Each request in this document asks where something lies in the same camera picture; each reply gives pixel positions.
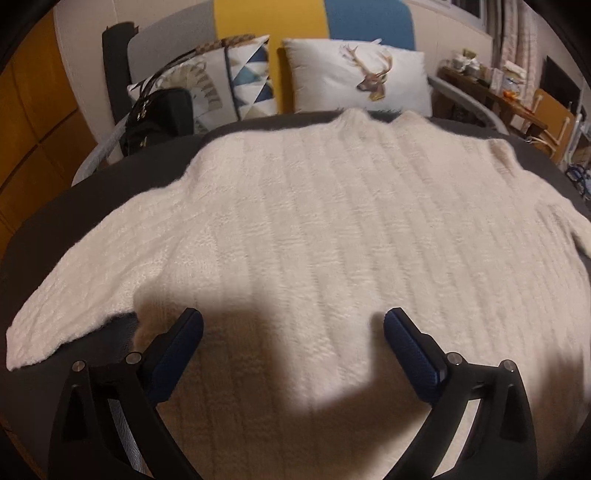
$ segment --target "blue triangle pattern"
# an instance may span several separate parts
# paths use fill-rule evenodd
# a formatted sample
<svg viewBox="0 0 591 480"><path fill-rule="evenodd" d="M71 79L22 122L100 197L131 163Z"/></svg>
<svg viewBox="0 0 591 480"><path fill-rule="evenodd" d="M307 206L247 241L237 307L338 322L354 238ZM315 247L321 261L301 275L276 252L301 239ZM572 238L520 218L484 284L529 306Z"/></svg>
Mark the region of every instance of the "blue triangle pattern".
<svg viewBox="0 0 591 480"><path fill-rule="evenodd" d="M251 61L269 61L269 54L263 45L259 47L259 49L252 54L252 57L248 59L248 62Z"/></svg>
<svg viewBox="0 0 591 480"><path fill-rule="evenodd" d="M270 100L273 98L273 88L268 83L263 85L261 92L256 97L255 103L263 102L265 100Z"/></svg>
<svg viewBox="0 0 591 480"><path fill-rule="evenodd" d="M250 71L246 66L243 66L232 83L234 85L246 85L247 83L260 82L261 80L261 77L256 73Z"/></svg>

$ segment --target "white sweater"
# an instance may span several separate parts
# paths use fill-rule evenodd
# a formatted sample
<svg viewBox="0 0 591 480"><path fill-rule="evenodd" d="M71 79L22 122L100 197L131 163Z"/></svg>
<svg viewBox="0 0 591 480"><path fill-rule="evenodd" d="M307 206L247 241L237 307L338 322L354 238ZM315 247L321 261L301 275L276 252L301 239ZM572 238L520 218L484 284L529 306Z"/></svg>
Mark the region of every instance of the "white sweater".
<svg viewBox="0 0 591 480"><path fill-rule="evenodd" d="M7 366L130 310L142 349L196 307L203 342L160 412L205 478L381 479L428 412L383 339L400 306L444 351L518 364L544 472L590 384L573 238L589 254L591 224L504 141L409 112L240 132L64 255L7 331Z"/></svg>

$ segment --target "wooden wardrobe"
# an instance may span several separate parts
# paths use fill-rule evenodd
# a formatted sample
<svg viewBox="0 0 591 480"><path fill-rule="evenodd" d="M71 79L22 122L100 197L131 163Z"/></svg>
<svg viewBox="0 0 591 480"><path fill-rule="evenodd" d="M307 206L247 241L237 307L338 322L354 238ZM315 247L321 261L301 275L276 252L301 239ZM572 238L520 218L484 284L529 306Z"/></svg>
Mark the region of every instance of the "wooden wardrobe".
<svg viewBox="0 0 591 480"><path fill-rule="evenodd" d="M71 185L95 145L49 12L0 73L0 258L22 223Z"/></svg>

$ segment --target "white pillow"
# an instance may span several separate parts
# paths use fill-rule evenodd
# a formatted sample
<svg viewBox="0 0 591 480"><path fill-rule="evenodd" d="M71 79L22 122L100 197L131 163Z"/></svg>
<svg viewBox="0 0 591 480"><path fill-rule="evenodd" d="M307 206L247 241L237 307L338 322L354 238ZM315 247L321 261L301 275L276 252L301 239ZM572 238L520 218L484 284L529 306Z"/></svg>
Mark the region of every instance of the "white pillow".
<svg viewBox="0 0 591 480"><path fill-rule="evenodd" d="M359 107L431 116L424 53L364 41L285 38L296 112Z"/></svg>

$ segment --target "pillow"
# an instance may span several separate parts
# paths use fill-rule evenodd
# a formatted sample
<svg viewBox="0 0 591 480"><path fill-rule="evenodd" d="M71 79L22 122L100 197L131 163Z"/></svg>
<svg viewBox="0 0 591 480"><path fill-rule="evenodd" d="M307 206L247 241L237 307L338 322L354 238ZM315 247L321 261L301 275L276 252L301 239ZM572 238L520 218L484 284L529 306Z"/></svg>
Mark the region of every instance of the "pillow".
<svg viewBox="0 0 591 480"><path fill-rule="evenodd" d="M268 42L269 35L265 35L172 62L157 78L129 85L129 96L137 101L145 87L148 94L166 88L187 89L193 98L196 134L238 120L276 115Z"/></svg>
<svg viewBox="0 0 591 480"><path fill-rule="evenodd" d="M296 112L359 107L431 116L424 53L376 42L283 40Z"/></svg>

